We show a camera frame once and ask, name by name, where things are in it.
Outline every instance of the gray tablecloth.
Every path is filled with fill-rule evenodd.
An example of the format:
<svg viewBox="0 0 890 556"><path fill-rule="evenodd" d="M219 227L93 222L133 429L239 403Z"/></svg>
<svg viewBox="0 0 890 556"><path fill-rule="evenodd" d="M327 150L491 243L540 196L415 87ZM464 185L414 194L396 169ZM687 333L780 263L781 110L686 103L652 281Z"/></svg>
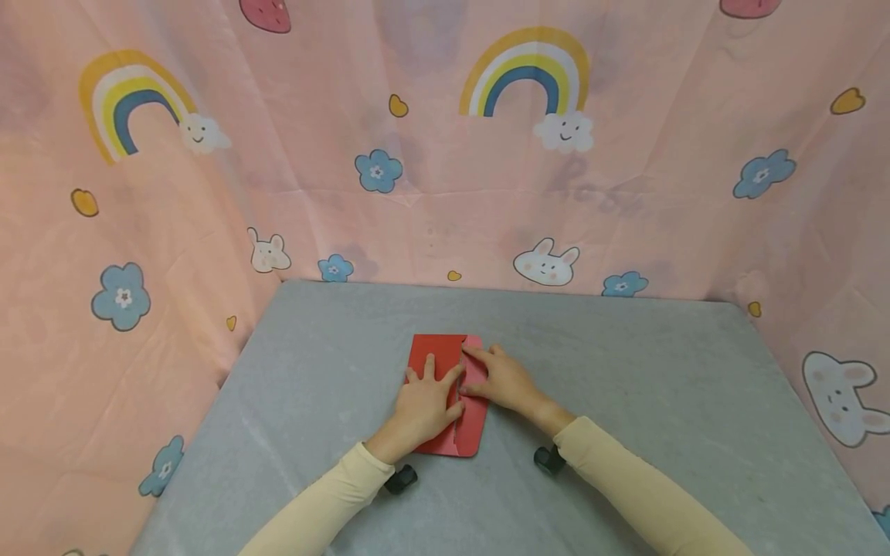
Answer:
<svg viewBox="0 0 890 556"><path fill-rule="evenodd" d="M501 342L540 386L705 504L760 555L888 554L850 480L732 305L287 282L133 549L231 556L391 410L411 336ZM648 554L592 488L532 462L547 439L489 411L472 459L412 455L328 553Z"/></svg>

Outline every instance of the left hand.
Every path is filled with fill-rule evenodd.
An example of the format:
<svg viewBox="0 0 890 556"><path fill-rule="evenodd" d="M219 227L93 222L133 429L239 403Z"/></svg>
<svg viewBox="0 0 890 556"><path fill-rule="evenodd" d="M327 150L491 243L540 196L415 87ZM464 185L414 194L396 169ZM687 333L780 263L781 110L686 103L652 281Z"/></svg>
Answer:
<svg viewBox="0 0 890 556"><path fill-rule="evenodd" d="M457 365L436 381L432 353L426 356L424 378L409 367L408 383L399 390L392 417L365 443L368 452L392 465L454 423L464 413L464 402L448 407L448 393L463 373L464 366Z"/></svg>

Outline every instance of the black clip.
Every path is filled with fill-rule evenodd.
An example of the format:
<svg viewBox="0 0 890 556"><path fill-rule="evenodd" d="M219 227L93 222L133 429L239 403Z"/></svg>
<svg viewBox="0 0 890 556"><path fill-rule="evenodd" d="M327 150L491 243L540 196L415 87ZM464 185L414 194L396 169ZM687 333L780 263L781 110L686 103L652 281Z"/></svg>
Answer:
<svg viewBox="0 0 890 556"><path fill-rule="evenodd" d="M405 465L384 483L384 487L391 495L398 496L416 482L417 472L410 465Z"/></svg>
<svg viewBox="0 0 890 556"><path fill-rule="evenodd" d="M535 450L535 465L547 475L555 477L565 467L565 460L554 444L549 450L543 446Z"/></svg>

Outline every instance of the red paper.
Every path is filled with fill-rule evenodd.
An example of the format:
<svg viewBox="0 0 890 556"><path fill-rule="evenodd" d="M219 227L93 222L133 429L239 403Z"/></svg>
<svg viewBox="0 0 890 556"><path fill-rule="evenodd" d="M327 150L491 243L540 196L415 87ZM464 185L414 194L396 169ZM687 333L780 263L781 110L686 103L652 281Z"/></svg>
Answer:
<svg viewBox="0 0 890 556"><path fill-rule="evenodd" d="M462 384L483 383L486 380L485 367L481 362L467 357L461 346L466 343L471 347L482 347L479 336L466 334L415 334L408 357L408 366L414 369L417 376L424 377L426 355L432 353L435 358L436 380L441 380L454 365L463 362L466 365L464 376L458 381ZM484 398L470 398L457 394L457 384L451 387L448 405L458 399L464 401L464 414L454 424L449 425L439 436L417 447L419 454L453 455L455 457L471 457L479 451L482 439L482 426L489 410L489 402Z"/></svg>

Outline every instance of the hand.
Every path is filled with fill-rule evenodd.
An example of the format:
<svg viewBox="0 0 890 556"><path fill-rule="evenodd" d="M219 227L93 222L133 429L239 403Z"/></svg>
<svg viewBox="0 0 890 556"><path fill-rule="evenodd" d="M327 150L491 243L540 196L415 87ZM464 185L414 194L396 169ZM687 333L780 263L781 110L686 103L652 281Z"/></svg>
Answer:
<svg viewBox="0 0 890 556"><path fill-rule="evenodd" d="M465 385L460 389L461 394L490 399L527 418L547 401L547 396L538 390L522 363L508 356L499 345L492 345L488 351L464 347L464 352L485 364L489 379L484 383Z"/></svg>
<svg viewBox="0 0 890 556"><path fill-rule="evenodd" d="M365 443L368 452L392 465L454 423L464 413L464 403L448 407L448 392L463 373L464 366L457 365L436 381L432 353L426 356L424 378L409 367L405 371L408 383L399 389L392 417Z"/></svg>
<svg viewBox="0 0 890 556"><path fill-rule="evenodd" d="M538 390L522 363L507 355L499 345L492 345L488 351L471 347L464 347L464 351L485 364L489 379L484 383L465 384L461 394L487 398L501 407L513 409L550 438L575 420L575 415Z"/></svg>

